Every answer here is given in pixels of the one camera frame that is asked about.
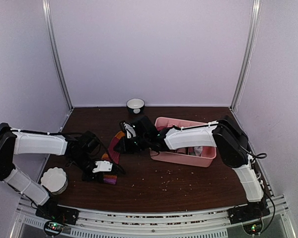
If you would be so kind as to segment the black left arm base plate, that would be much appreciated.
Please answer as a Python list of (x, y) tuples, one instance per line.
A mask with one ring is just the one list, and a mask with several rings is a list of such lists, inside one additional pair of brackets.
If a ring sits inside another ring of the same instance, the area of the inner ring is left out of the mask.
[(35, 215), (40, 218), (51, 220), (59, 224), (75, 225), (78, 219), (79, 211), (73, 208), (58, 206), (56, 211), (48, 212), (43, 208), (37, 208)]

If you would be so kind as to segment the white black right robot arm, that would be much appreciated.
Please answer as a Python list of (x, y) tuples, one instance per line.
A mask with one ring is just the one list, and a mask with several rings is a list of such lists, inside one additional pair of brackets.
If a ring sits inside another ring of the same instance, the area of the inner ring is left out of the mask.
[(120, 122), (120, 128), (125, 135), (114, 146), (118, 153), (132, 154), (147, 148), (159, 154), (182, 148), (217, 148), (223, 163), (237, 174), (250, 202), (245, 215), (255, 219), (263, 212), (264, 192), (253, 165), (267, 154), (254, 155), (247, 135), (230, 117), (211, 122), (158, 117), (151, 122), (142, 116), (132, 122)]

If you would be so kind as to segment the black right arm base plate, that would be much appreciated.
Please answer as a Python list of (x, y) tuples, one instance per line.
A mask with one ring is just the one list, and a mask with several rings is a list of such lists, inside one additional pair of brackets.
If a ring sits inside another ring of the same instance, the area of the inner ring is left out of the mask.
[(261, 219), (264, 216), (270, 215), (268, 208), (260, 209), (251, 207), (250, 205), (235, 206), (227, 210), (231, 224), (244, 223), (252, 220)]

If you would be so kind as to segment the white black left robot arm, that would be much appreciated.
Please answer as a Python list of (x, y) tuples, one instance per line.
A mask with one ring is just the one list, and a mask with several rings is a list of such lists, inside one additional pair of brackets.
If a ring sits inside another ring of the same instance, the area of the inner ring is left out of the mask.
[(50, 220), (61, 216), (61, 208), (54, 202), (52, 192), (34, 182), (13, 162), (15, 155), (42, 154), (65, 156), (75, 164), (88, 180), (104, 180), (106, 175), (125, 173), (125, 170), (109, 156), (107, 160), (93, 158), (92, 152), (105, 145), (90, 131), (40, 132), (16, 129), (7, 123), (0, 124), (0, 181), (25, 195)]

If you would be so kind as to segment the pink divided organizer box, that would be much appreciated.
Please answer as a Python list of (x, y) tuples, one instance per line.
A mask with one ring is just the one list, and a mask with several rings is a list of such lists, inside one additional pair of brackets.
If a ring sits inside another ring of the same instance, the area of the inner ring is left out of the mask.
[[(203, 124), (205, 123), (166, 117), (158, 117), (154, 123), (158, 131), (165, 127), (172, 127), (173, 125), (178, 127), (189, 127)], [(210, 146), (203, 146), (203, 152), (200, 157), (195, 156), (194, 147), (179, 148), (175, 151), (160, 152), (159, 154), (151, 149), (149, 149), (149, 152), (153, 160), (204, 168), (207, 168), (217, 156), (216, 148)]]

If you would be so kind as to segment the purple orange striped sock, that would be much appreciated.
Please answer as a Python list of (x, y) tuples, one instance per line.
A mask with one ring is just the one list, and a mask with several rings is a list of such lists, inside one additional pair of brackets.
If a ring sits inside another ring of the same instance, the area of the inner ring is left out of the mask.
[[(108, 147), (108, 151), (109, 151), (109, 154), (110, 154), (111, 158), (117, 164), (119, 163), (119, 160), (120, 160), (120, 153), (116, 152), (114, 150), (114, 147), (118, 144), (119, 140), (124, 136), (125, 136), (124, 132), (119, 131), (112, 138), (112, 140), (109, 144), (109, 147)], [(116, 182), (117, 182), (117, 174), (118, 174), (117, 172), (104, 173), (104, 175), (103, 175), (104, 183), (115, 185)]]

